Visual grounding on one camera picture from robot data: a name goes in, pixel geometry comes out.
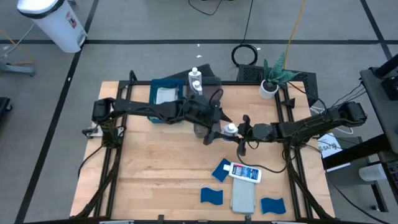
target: bottle label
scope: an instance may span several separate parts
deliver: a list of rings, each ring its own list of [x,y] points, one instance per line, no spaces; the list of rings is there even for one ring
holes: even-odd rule
[[[259,171],[250,167],[234,164],[232,174],[257,180]]]

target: concrete floor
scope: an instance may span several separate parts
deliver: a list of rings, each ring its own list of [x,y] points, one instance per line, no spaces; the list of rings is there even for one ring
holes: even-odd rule
[[[71,67],[74,55],[65,54],[46,42],[49,38],[34,27],[26,38],[33,41],[22,46],[34,56],[37,75],[33,78],[0,75],[0,96],[11,98],[14,105],[0,128],[0,223],[16,220],[61,90],[71,75],[70,89],[55,122],[57,126],[25,222],[68,217],[77,169],[86,146],[80,131],[91,124],[92,104],[98,97],[101,82],[125,80],[130,69],[139,80],[151,80],[204,63],[209,63],[222,80],[236,79],[238,69],[230,53],[235,42],[243,38],[249,1],[223,1],[211,17],[194,11],[186,0],[77,0],[77,3],[73,10],[82,24],[91,21],[88,16],[91,10],[94,12],[89,39],[103,41],[84,46],[75,70]],[[211,12],[218,1],[192,0],[192,3]],[[383,38],[397,40],[387,49],[392,55],[398,53],[398,45],[394,45],[398,44],[398,24],[394,22],[398,2],[368,0],[366,3]],[[261,48],[258,65],[262,65],[264,58],[273,64],[284,52],[299,8],[298,0],[254,0],[246,38],[256,40],[255,47]],[[31,25],[29,19],[16,11],[15,0],[0,2],[0,21],[0,29],[13,39],[20,38]],[[3,47],[9,45],[4,39],[0,37],[0,54],[4,52]],[[307,0],[294,39],[304,41],[290,47],[286,68],[315,72],[319,96],[328,106],[358,85],[360,70],[386,61],[386,48],[383,50],[384,44],[360,0]],[[110,40],[143,41],[114,44]],[[237,52],[239,62],[248,63],[251,59],[250,51]],[[26,58],[16,50],[0,60],[13,63]],[[363,95],[357,101],[369,118],[364,126],[354,129],[354,135],[369,139],[380,134],[369,98]],[[370,186],[341,185],[340,188],[361,208],[393,223],[398,206],[388,184],[384,181],[380,184],[387,195],[389,213],[370,209],[376,204]],[[349,205],[335,189],[330,191],[338,218],[375,222]]]

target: blue cloth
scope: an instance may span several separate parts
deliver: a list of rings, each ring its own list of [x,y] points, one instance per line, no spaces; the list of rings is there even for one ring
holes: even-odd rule
[[[223,204],[223,190],[212,190],[204,187],[200,190],[200,202],[210,202],[213,205]]]
[[[224,181],[225,177],[228,175],[228,171],[224,170],[224,165],[231,165],[231,162],[227,159],[223,159],[220,164],[218,164],[216,170],[212,173],[213,177],[216,177],[220,182]]]
[[[260,201],[261,203],[261,212],[265,214],[267,212],[272,212],[278,215],[285,214],[286,208],[284,204],[284,199],[272,199],[272,198],[263,198]]]

